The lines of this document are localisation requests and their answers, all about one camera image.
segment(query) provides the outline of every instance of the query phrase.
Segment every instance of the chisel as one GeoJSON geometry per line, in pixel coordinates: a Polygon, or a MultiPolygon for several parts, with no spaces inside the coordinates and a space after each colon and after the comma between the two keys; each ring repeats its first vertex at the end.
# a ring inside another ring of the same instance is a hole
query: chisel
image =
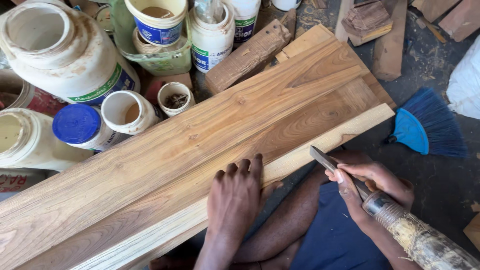
{"type": "MultiPolygon", "coordinates": [[[[337,162],[315,146],[310,155],[330,172],[337,162]]],[[[365,182],[352,178],[363,201],[362,208],[385,227],[405,252],[425,270],[479,270],[480,262],[441,232],[406,211],[388,194],[372,192],[365,182]]]]}

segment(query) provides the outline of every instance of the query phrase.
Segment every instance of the blue brush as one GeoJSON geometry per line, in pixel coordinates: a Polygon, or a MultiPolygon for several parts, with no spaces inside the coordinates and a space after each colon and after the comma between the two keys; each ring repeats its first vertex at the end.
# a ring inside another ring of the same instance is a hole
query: blue brush
{"type": "Polygon", "coordinates": [[[422,155],[468,156],[453,114],[433,89],[426,87],[397,110],[395,131],[385,142],[403,143],[422,155]]]}

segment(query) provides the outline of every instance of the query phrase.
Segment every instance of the blue lid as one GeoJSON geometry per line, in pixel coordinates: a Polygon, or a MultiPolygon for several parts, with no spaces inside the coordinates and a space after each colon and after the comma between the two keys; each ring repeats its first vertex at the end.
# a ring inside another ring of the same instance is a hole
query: blue lid
{"type": "Polygon", "coordinates": [[[89,141],[100,129],[98,112],[85,104],[71,104],[53,118],[53,134],[63,142],[81,144],[89,141]]]}

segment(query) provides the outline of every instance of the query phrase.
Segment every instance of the green label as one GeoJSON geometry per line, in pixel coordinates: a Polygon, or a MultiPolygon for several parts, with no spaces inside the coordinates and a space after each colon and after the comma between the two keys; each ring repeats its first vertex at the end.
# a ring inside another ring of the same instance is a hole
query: green label
{"type": "Polygon", "coordinates": [[[204,55],[204,56],[208,56],[208,51],[199,49],[198,47],[196,47],[196,46],[193,45],[193,44],[192,44],[192,49],[193,49],[195,52],[197,52],[198,54],[201,54],[201,55],[204,55]]]}
{"type": "Polygon", "coordinates": [[[122,71],[121,66],[117,63],[117,66],[115,67],[115,70],[113,71],[112,76],[106,83],[104,83],[102,86],[100,86],[97,90],[88,93],[86,95],[80,96],[80,97],[74,97],[74,98],[69,98],[75,102],[85,102],[89,101],[92,99],[96,99],[97,97],[107,93],[112,87],[115,85],[115,83],[118,81],[120,77],[120,73],[122,71]]]}
{"type": "Polygon", "coordinates": [[[235,20],[235,26],[247,26],[247,25],[251,25],[255,22],[255,18],[256,16],[254,16],[253,18],[251,19],[248,19],[248,20],[235,20]]]}

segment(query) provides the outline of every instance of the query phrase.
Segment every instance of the chisel handle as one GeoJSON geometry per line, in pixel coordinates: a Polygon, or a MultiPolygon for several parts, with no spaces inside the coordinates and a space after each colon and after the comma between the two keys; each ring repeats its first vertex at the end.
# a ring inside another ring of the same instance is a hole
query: chisel handle
{"type": "Polygon", "coordinates": [[[480,270],[480,262],[443,233],[430,227],[383,191],[375,191],[363,209],[385,227],[425,270],[480,270]]]}

